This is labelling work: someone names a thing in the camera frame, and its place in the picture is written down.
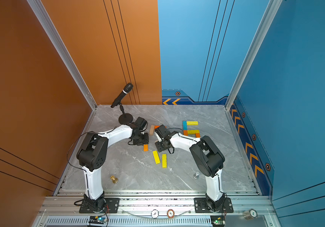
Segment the green circuit board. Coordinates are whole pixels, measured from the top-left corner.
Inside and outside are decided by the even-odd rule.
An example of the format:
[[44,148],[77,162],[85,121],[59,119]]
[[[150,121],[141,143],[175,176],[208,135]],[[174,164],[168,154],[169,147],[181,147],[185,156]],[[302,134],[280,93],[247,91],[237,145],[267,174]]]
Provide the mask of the green circuit board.
[[90,216],[89,225],[107,225],[108,219],[105,216]]
[[212,227],[224,227],[226,220],[224,217],[210,216]]

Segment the beige wooden block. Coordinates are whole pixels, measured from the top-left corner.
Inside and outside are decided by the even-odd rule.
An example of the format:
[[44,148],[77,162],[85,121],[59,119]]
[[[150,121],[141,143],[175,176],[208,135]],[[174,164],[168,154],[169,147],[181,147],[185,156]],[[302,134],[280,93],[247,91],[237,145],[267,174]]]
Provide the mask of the beige wooden block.
[[154,130],[155,130],[155,126],[151,125],[150,130],[149,130],[149,135],[150,136],[154,135]]

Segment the aluminium corner post right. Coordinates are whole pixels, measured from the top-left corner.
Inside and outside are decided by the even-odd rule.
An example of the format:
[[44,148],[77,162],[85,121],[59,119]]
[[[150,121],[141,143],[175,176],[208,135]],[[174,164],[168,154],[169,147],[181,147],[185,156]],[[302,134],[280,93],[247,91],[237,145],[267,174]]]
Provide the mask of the aluminium corner post right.
[[269,28],[272,25],[272,22],[282,4],[282,0],[271,0],[268,2],[267,8],[264,12],[264,15],[259,23],[259,26],[255,32],[253,40],[250,44],[248,52],[245,56],[243,64],[240,68],[240,71],[233,83],[232,89],[228,96],[228,99],[225,104],[225,108],[227,111],[230,110],[238,92],[251,68],[251,65],[267,35]]

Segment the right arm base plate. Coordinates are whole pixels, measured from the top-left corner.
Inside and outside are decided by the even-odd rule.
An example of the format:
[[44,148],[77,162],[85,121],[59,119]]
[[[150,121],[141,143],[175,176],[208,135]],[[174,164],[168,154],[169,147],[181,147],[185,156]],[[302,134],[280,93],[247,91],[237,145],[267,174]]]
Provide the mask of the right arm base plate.
[[194,198],[194,208],[196,213],[233,213],[233,205],[229,197],[222,196],[218,201],[213,201],[208,197]]

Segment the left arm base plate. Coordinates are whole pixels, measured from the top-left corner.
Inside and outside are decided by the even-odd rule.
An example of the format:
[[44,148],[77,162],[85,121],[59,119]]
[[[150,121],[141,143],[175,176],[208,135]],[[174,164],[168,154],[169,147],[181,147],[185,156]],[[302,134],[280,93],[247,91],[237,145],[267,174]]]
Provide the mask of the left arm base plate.
[[107,213],[115,214],[118,212],[120,198],[99,198],[92,200],[84,197],[79,209],[79,213]]

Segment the aluminium corner post left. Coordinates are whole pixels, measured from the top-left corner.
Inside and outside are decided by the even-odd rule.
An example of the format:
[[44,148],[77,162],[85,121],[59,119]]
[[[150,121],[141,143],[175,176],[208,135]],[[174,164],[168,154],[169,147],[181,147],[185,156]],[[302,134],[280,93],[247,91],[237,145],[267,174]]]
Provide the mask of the aluminium corner post left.
[[59,35],[55,25],[53,24],[53,21],[50,18],[42,1],[27,0],[27,2],[37,17],[39,23],[42,25],[44,31],[52,42],[60,58],[62,59],[64,65],[67,67],[79,90],[83,94],[85,100],[89,104],[90,108],[92,110],[96,110],[97,103],[91,94],[91,91],[89,90],[87,84],[85,83],[80,71],[78,70],[74,60],[72,59],[65,43]]

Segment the brass chess piece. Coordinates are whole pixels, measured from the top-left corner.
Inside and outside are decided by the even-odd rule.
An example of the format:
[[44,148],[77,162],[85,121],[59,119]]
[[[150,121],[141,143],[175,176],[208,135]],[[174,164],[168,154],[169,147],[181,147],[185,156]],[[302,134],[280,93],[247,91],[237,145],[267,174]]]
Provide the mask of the brass chess piece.
[[119,179],[116,178],[115,176],[111,176],[110,179],[112,180],[112,182],[113,182],[114,184],[116,184],[116,183],[119,181]]

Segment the aluminium front rail frame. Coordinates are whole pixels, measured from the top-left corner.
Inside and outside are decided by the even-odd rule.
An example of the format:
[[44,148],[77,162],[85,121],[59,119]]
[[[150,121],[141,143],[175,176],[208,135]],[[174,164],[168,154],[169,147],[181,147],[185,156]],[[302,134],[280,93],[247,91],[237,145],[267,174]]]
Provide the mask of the aluminium front rail frame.
[[80,190],[46,197],[35,227],[279,227],[267,196],[228,192],[210,212],[203,192],[117,190],[105,193],[105,205],[93,212]]

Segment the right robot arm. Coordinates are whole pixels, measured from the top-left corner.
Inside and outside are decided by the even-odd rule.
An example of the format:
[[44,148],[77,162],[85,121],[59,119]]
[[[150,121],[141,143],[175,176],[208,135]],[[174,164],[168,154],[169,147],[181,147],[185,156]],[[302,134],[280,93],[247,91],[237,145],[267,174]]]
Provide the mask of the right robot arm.
[[225,157],[213,140],[208,136],[193,138],[176,131],[155,132],[155,136],[159,152],[178,148],[191,153],[199,171],[206,178],[207,206],[214,212],[221,208],[226,199],[221,181]]

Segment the silver tape roll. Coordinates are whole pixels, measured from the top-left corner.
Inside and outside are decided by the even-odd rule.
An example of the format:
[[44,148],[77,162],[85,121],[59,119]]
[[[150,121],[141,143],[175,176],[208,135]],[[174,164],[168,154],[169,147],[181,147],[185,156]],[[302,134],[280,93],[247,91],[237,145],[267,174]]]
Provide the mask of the silver tape roll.
[[252,220],[258,217],[258,213],[255,209],[249,209],[243,212],[243,218],[246,220]]

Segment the right green circuit board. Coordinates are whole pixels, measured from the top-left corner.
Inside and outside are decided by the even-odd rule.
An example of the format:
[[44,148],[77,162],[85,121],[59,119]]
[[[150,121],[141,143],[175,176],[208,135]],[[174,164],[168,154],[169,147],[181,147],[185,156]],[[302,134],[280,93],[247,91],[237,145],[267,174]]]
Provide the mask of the right green circuit board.
[[210,216],[212,227],[224,227],[226,220],[224,217]]

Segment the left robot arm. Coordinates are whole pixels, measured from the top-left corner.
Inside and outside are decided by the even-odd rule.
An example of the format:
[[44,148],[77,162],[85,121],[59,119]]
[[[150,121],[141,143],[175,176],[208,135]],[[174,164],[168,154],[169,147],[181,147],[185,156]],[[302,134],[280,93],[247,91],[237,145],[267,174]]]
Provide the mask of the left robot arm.
[[106,161],[108,148],[125,139],[130,139],[133,146],[148,144],[149,135],[145,132],[146,129],[146,123],[131,123],[115,127],[110,131],[91,131],[86,134],[76,155],[85,176],[85,202],[97,210],[104,207],[102,166]]

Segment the copper tape roll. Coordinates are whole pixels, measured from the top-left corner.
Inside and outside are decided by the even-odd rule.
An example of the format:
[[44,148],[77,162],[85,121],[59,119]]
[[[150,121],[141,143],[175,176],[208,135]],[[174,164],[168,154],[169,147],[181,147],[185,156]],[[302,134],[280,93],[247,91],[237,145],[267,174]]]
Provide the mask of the copper tape roll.
[[168,217],[168,218],[174,218],[174,217],[175,217],[175,212],[174,212],[173,209],[169,209],[169,210],[167,211],[167,217]]

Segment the yellow block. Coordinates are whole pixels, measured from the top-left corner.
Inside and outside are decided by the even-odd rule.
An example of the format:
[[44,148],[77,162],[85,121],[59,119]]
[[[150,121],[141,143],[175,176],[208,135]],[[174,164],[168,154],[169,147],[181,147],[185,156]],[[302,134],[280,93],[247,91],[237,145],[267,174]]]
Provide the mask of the yellow block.
[[198,121],[186,121],[186,124],[188,126],[195,126],[195,125],[198,125]]
[[167,168],[167,155],[162,154],[162,168]]
[[155,161],[156,164],[160,164],[161,163],[160,157],[159,157],[159,154],[158,154],[158,151],[157,150],[153,151],[153,157],[154,157],[154,161]]
[[200,131],[199,130],[187,130],[187,133],[188,134],[199,134],[200,133]]

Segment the left green circuit board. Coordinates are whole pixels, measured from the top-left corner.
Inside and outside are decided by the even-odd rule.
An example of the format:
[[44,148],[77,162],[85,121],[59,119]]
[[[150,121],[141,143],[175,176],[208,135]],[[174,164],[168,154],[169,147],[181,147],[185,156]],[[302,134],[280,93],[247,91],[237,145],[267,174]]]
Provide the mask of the left green circuit board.
[[108,219],[105,216],[90,216],[89,225],[107,225]]

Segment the silver chess piece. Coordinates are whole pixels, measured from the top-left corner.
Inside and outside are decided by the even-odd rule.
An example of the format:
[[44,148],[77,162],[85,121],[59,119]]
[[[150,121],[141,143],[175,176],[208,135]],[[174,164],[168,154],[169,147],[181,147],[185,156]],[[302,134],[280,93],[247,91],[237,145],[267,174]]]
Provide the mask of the silver chess piece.
[[200,172],[196,172],[196,173],[193,175],[193,178],[194,178],[194,179],[199,179],[199,176],[200,176]]

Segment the aluminium corner post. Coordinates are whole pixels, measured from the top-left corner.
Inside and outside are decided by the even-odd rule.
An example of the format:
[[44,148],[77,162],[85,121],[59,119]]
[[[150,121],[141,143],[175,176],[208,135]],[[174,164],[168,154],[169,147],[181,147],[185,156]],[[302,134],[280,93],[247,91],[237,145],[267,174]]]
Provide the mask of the aluminium corner post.
[[89,90],[87,84],[85,83],[80,71],[78,70],[74,60],[72,59],[65,43],[59,35],[55,25],[53,24],[53,21],[50,18],[42,1],[27,0],[27,2],[37,17],[39,23],[42,25],[44,31],[52,42],[60,58],[62,59],[64,65],[67,67],[79,90],[83,94],[85,100],[89,104],[90,108],[92,110],[96,110],[97,103],[91,94],[91,91]]
[[282,4],[282,0],[271,0],[268,2],[267,8],[264,12],[264,15],[259,23],[259,26],[255,32],[253,40],[250,44],[248,52],[245,56],[243,64],[240,68],[240,71],[233,83],[232,89],[228,96],[228,99],[225,104],[225,108],[227,111],[230,110],[238,92],[251,68],[251,65],[267,35],[269,28],[272,25],[272,22]]

